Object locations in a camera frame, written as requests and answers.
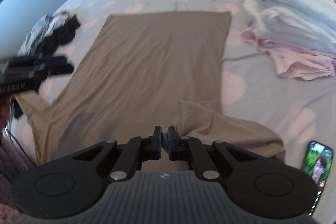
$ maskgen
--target smartphone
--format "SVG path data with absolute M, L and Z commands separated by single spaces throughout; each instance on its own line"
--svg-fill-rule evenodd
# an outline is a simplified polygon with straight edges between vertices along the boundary
M 315 203 L 312 206 L 309 216 L 312 217 L 317 204 L 322 196 L 333 161 L 333 150 L 317 141 L 308 144 L 306 156 L 303 160 L 302 170 L 315 181 L 318 189 Z

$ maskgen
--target bed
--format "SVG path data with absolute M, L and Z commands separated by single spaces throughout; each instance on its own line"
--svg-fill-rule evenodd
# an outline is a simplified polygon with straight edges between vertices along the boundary
M 300 168 L 307 143 L 314 139 L 336 147 L 336 78 L 314 81 L 278 78 L 268 55 L 241 43 L 239 34 L 251 18 L 245 13 L 244 0 L 68 0 L 58 11 L 70 10 L 78 15 L 82 26 L 73 42 L 60 47 L 77 66 L 95 41 L 110 14 L 134 14 L 166 11 L 231 11 L 231 29 L 222 58 L 222 113 L 231 117 L 255 121 L 273 129 L 283 140 L 286 163 Z M 71 76 L 46 80 L 40 96 L 52 102 Z M 13 133 L 34 157 L 32 129 L 25 116 L 15 121 Z M 314 218 L 329 223 L 334 217 L 336 191 L 335 167 L 329 175 Z

